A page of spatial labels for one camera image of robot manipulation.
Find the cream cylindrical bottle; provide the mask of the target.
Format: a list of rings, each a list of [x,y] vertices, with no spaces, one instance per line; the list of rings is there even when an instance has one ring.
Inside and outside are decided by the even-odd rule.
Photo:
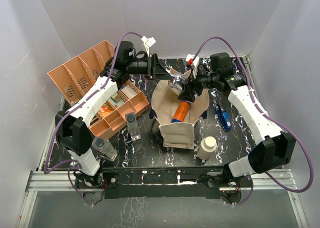
[[[217,149],[217,141],[212,136],[205,137],[197,150],[197,157],[201,160],[209,160]]]

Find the beige canvas tote bag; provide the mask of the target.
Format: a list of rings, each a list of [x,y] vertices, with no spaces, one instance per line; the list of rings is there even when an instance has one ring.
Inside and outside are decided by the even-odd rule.
[[[195,102],[178,100],[170,82],[161,80],[152,93],[149,118],[155,118],[158,122],[164,147],[193,150],[195,125],[200,118],[206,118],[209,106],[207,88],[196,97]]]

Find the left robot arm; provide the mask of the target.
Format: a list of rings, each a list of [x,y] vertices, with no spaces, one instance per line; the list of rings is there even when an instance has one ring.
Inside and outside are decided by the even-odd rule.
[[[99,187],[104,177],[93,154],[94,137],[109,139],[124,127],[126,113],[141,114],[149,103],[133,104],[128,100],[106,116],[101,114],[101,108],[118,90],[131,84],[131,75],[172,79],[159,63],[158,56],[148,54],[156,40],[145,36],[141,40],[144,49],[140,52],[132,42],[123,40],[117,57],[114,57],[115,47],[104,40],[48,73],[73,105],[66,112],[56,114],[55,140],[79,164],[79,170],[93,188]]]

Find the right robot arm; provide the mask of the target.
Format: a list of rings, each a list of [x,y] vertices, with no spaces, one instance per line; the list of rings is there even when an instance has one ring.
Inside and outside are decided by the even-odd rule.
[[[185,62],[191,73],[182,81],[178,99],[194,104],[204,89],[217,89],[227,94],[228,101],[238,110],[249,127],[256,147],[245,157],[224,166],[223,182],[233,187],[242,176],[261,174],[291,161],[296,139],[287,129],[271,121],[257,101],[244,72],[236,73],[228,53],[210,56],[211,70],[201,71],[199,57],[188,54]]]

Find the orange bottle blue cap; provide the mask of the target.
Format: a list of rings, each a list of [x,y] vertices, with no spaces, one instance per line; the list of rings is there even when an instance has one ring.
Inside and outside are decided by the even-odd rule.
[[[188,113],[188,111],[190,109],[190,106],[191,105],[190,105],[190,103],[188,101],[182,100],[179,103],[179,105],[178,105],[178,107],[177,107],[177,109],[176,109],[176,111],[175,111],[175,113],[173,115],[173,118],[172,118],[171,122],[172,123],[175,123],[175,122],[182,123],[185,120],[186,116],[187,116],[187,113]]]

